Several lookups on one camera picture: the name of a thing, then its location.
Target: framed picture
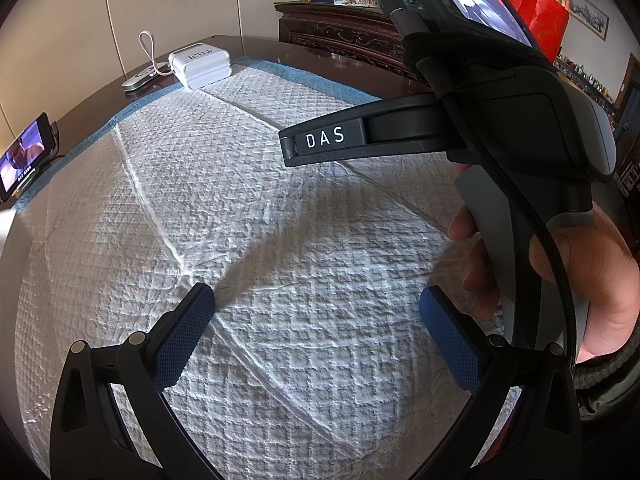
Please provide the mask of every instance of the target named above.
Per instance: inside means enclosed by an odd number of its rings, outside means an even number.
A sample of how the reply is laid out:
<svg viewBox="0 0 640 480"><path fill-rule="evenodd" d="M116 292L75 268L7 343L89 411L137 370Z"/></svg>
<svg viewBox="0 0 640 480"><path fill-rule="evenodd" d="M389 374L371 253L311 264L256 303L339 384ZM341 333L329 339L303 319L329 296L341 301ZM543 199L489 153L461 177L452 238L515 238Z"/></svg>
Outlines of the framed picture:
<svg viewBox="0 0 640 480"><path fill-rule="evenodd" d="M569 0L569 13L602 40L607 39L609 17L589 0Z"/></svg>

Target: white wall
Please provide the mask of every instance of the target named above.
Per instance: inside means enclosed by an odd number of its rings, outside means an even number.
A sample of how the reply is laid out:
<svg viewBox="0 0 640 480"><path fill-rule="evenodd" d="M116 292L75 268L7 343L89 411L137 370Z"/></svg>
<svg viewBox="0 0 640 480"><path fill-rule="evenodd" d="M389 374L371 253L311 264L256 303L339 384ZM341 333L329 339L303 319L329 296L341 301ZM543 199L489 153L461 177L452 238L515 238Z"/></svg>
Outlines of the white wall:
<svg viewBox="0 0 640 480"><path fill-rule="evenodd" d="M40 113L58 120L156 52L223 34L278 38L283 0L19 0L0 28L0 152Z"/></svg>
<svg viewBox="0 0 640 480"><path fill-rule="evenodd" d="M625 77L629 55L640 57L640 44L613 0L589 0L609 17L609 31L602 41L590 28L573 16L562 41L562 54L583 64L615 100Z"/></svg>

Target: carved wooden furniture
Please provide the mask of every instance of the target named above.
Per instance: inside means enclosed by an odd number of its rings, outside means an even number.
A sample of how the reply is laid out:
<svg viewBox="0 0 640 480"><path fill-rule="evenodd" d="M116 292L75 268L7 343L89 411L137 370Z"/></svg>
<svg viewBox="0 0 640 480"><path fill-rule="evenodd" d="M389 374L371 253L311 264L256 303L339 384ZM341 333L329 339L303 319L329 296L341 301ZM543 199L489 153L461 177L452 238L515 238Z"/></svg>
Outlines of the carved wooden furniture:
<svg viewBox="0 0 640 480"><path fill-rule="evenodd" d="M275 4L280 41L326 50L417 80L402 64L402 42L380 9L313 2Z"/></svg>

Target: sleeve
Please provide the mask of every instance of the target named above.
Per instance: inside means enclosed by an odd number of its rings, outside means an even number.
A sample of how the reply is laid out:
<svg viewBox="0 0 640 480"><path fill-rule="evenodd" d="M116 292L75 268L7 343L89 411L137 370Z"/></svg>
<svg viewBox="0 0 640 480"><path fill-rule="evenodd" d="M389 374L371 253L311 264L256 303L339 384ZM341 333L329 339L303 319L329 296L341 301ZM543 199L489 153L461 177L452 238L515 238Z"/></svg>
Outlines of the sleeve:
<svg viewBox="0 0 640 480"><path fill-rule="evenodd" d="M574 385L583 422L640 397L640 319L620 350L576 365Z"/></svg>

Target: phone screen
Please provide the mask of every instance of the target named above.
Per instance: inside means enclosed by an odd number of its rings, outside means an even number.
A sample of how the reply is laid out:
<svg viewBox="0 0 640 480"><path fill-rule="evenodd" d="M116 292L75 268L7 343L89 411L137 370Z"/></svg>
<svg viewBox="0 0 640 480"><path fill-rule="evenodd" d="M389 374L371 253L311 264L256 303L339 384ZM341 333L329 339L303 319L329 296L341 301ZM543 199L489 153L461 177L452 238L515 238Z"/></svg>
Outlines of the phone screen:
<svg viewBox="0 0 640 480"><path fill-rule="evenodd" d="M20 136L12 142L0 160L0 178L5 190L26 176L31 163L44 151L44 143L38 129L38 121L33 121Z"/></svg>
<svg viewBox="0 0 640 480"><path fill-rule="evenodd" d="M520 43L531 46L527 35L502 0L453 0L453 2L468 20L482 23Z"/></svg>

